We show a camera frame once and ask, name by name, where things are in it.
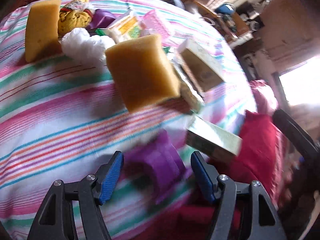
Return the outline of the small green white box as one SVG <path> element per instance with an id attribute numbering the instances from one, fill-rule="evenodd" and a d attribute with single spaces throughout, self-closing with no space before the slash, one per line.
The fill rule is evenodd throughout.
<path id="1" fill-rule="evenodd" d="M 228 162 L 239 155 L 242 139 L 198 116 L 193 116 L 185 143 L 211 158 Z"/>

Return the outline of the sesame cracker packet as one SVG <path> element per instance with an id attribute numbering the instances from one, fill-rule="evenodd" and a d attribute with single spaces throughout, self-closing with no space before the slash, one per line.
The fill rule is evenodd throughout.
<path id="1" fill-rule="evenodd" d="M 195 85 L 183 70 L 182 66 L 175 60 L 171 60 L 177 77 L 181 81 L 180 93 L 181 97 L 187 102 L 190 110 L 199 113 L 204 107 L 204 100 L 200 93 L 196 90 Z"/>

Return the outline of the beige medicine box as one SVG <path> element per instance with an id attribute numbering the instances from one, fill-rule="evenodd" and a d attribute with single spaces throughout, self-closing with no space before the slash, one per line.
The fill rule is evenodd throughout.
<path id="1" fill-rule="evenodd" d="M 224 82 L 221 64 L 194 40 L 186 39 L 177 51 L 203 92 Z"/>

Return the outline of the yellow sponge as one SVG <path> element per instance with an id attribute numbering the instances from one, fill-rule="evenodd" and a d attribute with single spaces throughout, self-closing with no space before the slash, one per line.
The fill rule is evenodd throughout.
<path id="1" fill-rule="evenodd" d="M 180 80 L 160 35 L 120 42 L 105 51 L 106 65 L 129 112 L 180 97 Z"/>
<path id="2" fill-rule="evenodd" d="M 61 53 L 57 31 L 60 5 L 60 0 L 47 0 L 31 6 L 25 29 L 28 63 Z"/>

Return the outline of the white plastic bag bundle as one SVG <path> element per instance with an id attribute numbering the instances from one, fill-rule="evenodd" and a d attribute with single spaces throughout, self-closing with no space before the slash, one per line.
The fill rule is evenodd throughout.
<path id="1" fill-rule="evenodd" d="M 82 45 L 89 38 L 90 34 L 85 28 L 74 28 L 61 39 L 63 53 L 70 58 L 77 59 L 82 54 Z"/>

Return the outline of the yellow green snack packet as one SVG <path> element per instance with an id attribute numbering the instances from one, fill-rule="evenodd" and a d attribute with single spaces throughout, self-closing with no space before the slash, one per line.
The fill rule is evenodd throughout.
<path id="1" fill-rule="evenodd" d="M 141 32 L 140 19 L 136 12 L 131 9 L 116 18 L 106 28 L 98 28 L 95 31 L 100 36 L 109 36 L 116 44 L 139 38 Z"/>

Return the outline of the yellow patterned cloth ball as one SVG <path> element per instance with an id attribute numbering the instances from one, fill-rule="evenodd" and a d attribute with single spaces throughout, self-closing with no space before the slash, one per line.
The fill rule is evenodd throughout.
<path id="1" fill-rule="evenodd" d="M 58 35 L 63 37 L 74 28 L 87 27 L 93 18 L 89 0 L 73 0 L 60 9 L 58 20 Z"/>

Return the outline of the purple plastic bag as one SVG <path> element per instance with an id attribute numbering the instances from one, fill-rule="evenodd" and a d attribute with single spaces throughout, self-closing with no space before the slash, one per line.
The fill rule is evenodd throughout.
<path id="1" fill-rule="evenodd" d="M 107 28 L 117 17 L 108 10 L 96 9 L 90 24 L 89 29 Z"/>

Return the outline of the pink hair roller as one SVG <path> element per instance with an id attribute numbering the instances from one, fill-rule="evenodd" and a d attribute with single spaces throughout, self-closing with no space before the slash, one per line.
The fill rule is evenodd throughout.
<path id="1" fill-rule="evenodd" d="M 142 31 L 140 37 L 157 34 L 161 37 L 162 46 L 169 47 L 169 38 L 172 36 L 172 29 L 168 20 L 157 9 L 152 9 L 147 12 L 142 18 Z"/>

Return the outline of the red pillow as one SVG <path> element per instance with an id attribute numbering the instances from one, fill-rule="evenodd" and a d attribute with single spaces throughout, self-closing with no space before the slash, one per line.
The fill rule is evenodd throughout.
<path id="1" fill-rule="evenodd" d="M 260 181 L 275 207 L 280 194 L 284 159 L 283 136 L 272 122 L 272 114 L 278 108 L 278 102 L 272 88 L 264 81 L 252 81 L 250 87 L 258 111 L 245 114 L 240 131 L 242 146 L 239 155 L 226 165 L 214 166 L 206 163 L 235 182 L 249 184 L 254 180 Z M 238 239 L 244 209 L 242 205 L 243 202 L 238 197 L 229 239 Z M 206 207 L 197 205 L 179 209 L 177 229 L 172 233 L 172 238 L 206 239 L 215 207 L 214 203 L 208 202 Z"/>

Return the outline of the striped bed sheet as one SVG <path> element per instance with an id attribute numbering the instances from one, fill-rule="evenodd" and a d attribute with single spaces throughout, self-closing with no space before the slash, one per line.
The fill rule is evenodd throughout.
<path id="1" fill-rule="evenodd" d="M 67 4 L 72 0 L 60 0 Z M 90 0 L 97 9 L 142 16 L 157 9 L 173 28 L 169 46 L 193 38 L 221 64 L 225 83 L 205 94 L 201 117 L 238 133 L 256 103 L 246 76 L 217 30 L 160 0 Z M 191 120 L 182 99 L 130 114 L 105 67 L 86 67 L 64 55 L 26 63 L 25 27 L 30 6 L 1 22 L 1 222 L 13 239 L 26 239 L 55 180 L 72 182 L 94 173 L 115 151 L 148 142 L 165 129 L 185 165 Z"/>

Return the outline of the wooden desk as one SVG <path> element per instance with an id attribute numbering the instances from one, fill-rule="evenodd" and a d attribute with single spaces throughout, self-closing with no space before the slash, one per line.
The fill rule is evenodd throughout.
<path id="1" fill-rule="evenodd" d="M 254 38 L 251 30 L 249 29 L 248 25 L 241 19 L 241 17 L 234 13 L 232 19 L 236 26 L 236 32 L 232 32 L 231 29 L 228 27 L 226 22 L 224 22 L 222 15 L 217 14 L 213 9 L 207 7 L 201 0 L 181 0 L 184 4 L 191 3 L 195 5 L 201 14 L 202 18 L 207 21 L 214 21 L 216 28 L 220 34 L 225 38 L 228 45 L 234 49 L 237 46 L 243 45 L 244 43 L 252 40 Z"/>

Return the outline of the blue jug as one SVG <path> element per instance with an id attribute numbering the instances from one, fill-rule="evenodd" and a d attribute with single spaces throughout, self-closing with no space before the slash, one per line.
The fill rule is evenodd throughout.
<path id="1" fill-rule="evenodd" d="M 232 3 L 223 3 L 214 10 L 217 14 L 233 15 L 236 12 L 236 7 Z"/>

